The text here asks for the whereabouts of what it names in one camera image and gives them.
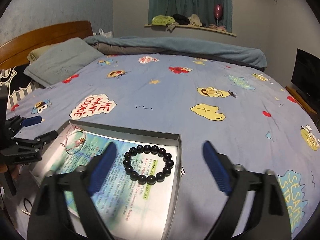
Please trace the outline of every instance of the yellow star print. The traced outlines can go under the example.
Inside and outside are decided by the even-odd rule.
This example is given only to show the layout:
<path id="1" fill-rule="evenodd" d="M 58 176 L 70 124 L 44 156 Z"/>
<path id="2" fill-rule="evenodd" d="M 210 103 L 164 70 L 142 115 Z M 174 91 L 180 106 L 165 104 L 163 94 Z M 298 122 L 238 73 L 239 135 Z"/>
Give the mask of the yellow star print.
<path id="1" fill-rule="evenodd" d="M 152 80 L 152 79 L 151 79 L 151 81 L 149 82 L 149 84 L 157 84 L 157 83 L 160 83 L 160 81 L 159 81 L 159 80 Z"/>

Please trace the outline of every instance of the screw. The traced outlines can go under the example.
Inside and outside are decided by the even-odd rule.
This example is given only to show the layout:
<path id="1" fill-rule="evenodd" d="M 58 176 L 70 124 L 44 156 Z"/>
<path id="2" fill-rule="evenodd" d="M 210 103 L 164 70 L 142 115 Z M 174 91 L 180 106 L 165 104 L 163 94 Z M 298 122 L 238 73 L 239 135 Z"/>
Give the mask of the screw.
<path id="1" fill-rule="evenodd" d="M 270 175 L 270 176 L 275 176 L 275 172 L 272 170 L 266 170 L 266 174 Z"/>
<path id="2" fill-rule="evenodd" d="M 236 171 L 243 171 L 244 170 L 244 167 L 240 164 L 235 164 L 233 166 L 233 168 L 236 170 Z"/>
<path id="3" fill-rule="evenodd" d="M 86 166 L 80 165 L 80 166 L 78 166 L 78 167 L 76 168 L 76 171 L 77 171 L 77 172 L 83 172 L 83 171 L 85 171 L 86 169 L 87 169 Z"/>
<path id="4" fill-rule="evenodd" d="M 46 177 L 51 177 L 51 176 L 53 176 L 53 175 L 54 175 L 54 172 L 53 172 L 53 171 L 48 171 L 48 172 L 45 174 Z"/>

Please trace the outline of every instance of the bead bracelet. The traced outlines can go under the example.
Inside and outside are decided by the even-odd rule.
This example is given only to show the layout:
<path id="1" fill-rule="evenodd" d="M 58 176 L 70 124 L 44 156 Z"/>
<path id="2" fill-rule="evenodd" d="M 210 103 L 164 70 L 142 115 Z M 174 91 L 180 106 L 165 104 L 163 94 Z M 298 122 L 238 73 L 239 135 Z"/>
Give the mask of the bead bracelet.
<path id="1" fill-rule="evenodd" d="M 76 133 L 76 132 L 81 132 L 84 136 L 81 137 L 79 140 L 76 140 L 76 141 L 75 141 L 75 145 L 74 145 L 73 147 L 71 147 L 71 148 L 68 149 L 68 148 L 67 148 L 67 142 L 68 142 L 69 137 L 72 135 L 72 133 L 70 133 L 70 130 L 71 130 L 71 129 L 74 129 L 74 130 L 75 130 L 74 133 Z M 82 130 L 82 129 L 76 127 L 76 126 L 72 126 L 72 127 L 69 128 L 69 130 L 68 130 L 67 133 L 66 133 L 66 142 L 65 142 L 64 144 L 63 144 L 63 143 L 60 143 L 60 144 L 65 148 L 65 151 L 66 151 L 68 154 L 73 155 L 73 154 L 75 154 L 76 152 L 78 152 L 78 151 L 81 150 L 83 144 L 85 143 L 86 137 L 87 137 L 87 136 L 86 136 L 84 130 Z M 70 153 L 71 150 L 73 150 L 74 148 L 77 148 L 78 146 L 80 146 L 80 147 L 79 147 L 74 153 Z"/>
<path id="2" fill-rule="evenodd" d="M 139 175 L 136 171 L 133 170 L 131 166 L 131 158 L 136 156 L 137 153 L 150 153 L 154 155 L 158 155 L 159 157 L 163 157 L 165 161 L 165 167 L 162 169 L 162 172 L 158 172 L 156 176 L 149 175 L 146 177 L 145 175 Z M 173 168 L 174 162 L 171 160 L 172 156 L 170 153 L 166 152 L 164 148 L 160 148 L 157 145 L 153 145 L 152 147 L 148 144 L 145 146 L 139 144 L 137 148 L 132 147 L 129 149 L 129 152 L 124 154 L 123 165 L 125 167 L 125 172 L 130 175 L 131 180 L 138 180 L 139 184 L 148 183 L 149 185 L 153 185 L 156 182 L 164 181 L 164 178 L 171 174 L 171 169 Z"/>

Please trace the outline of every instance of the blue bed sheet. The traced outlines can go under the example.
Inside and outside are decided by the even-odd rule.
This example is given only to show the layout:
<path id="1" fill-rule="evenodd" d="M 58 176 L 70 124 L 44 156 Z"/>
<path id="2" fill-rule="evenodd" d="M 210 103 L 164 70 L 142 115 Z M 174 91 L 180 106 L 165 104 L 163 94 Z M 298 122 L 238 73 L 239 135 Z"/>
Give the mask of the blue bed sheet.
<path id="1" fill-rule="evenodd" d="M 90 95 L 106 95 L 109 104 L 86 113 L 76 108 Z M 283 87 L 253 68 L 174 55 L 103 56 L 67 80 L 35 90 L 7 118 L 17 114 L 43 118 L 17 135 L 29 139 L 71 117 L 181 134 L 185 175 L 170 240 L 203 239 L 226 201 L 202 157 L 206 140 L 249 171 L 276 172 L 293 237 L 320 201 L 317 128 Z M 246 205 L 237 234 L 249 211 Z"/>

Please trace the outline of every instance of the black bead bracelet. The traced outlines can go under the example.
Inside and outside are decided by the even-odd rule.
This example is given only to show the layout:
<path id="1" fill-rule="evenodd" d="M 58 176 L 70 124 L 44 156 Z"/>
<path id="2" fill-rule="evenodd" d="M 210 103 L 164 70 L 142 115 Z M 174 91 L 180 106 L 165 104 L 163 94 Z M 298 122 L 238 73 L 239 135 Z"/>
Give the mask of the black bead bracelet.
<path id="1" fill-rule="evenodd" d="M 133 167 L 131 166 L 131 158 L 136 156 L 138 153 L 150 153 L 154 155 L 158 155 L 159 157 L 163 158 L 165 161 L 165 167 L 162 169 L 162 172 L 158 172 L 156 176 L 149 175 L 146 177 L 145 175 L 139 175 L 136 171 L 134 171 Z M 137 148 L 132 147 L 129 149 L 129 152 L 124 154 L 124 161 L 123 165 L 125 167 L 125 172 L 130 175 L 130 179 L 133 181 L 138 180 L 139 184 L 148 183 L 149 185 L 153 185 L 156 182 L 164 181 L 164 178 L 171 174 L 171 169 L 174 166 L 173 160 L 171 160 L 172 156 L 170 153 L 167 153 L 164 148 L 160 148 L 157 145 L 153 145 L 152 147 L 148 144 L 145 146 L 139 144 Z"/>

